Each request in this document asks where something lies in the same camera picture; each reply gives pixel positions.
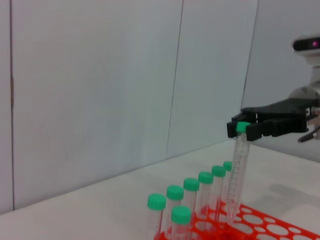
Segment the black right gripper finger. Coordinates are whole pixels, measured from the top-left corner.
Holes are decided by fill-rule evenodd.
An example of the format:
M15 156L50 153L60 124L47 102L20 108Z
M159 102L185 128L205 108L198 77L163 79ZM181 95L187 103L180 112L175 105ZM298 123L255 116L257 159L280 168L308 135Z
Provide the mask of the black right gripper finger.
M231 118L231 121L226 124L228 138L234 138L237 135L236 127L238 122L255 123L257 121L256 114L240 112Z
M246 127L246 139L256 141L262 137L271 136L273 133L274 121L267 120L250 124Z

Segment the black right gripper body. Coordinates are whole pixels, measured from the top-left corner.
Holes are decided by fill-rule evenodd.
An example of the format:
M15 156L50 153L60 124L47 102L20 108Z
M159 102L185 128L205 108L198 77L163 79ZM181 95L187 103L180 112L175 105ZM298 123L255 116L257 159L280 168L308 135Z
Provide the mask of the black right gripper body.
M246 107L241 112L256 114L256 122L254 123L274 121L270 136L279 137L290 133L307 132L307 110L312 107L312 99L285 99L265 106Z

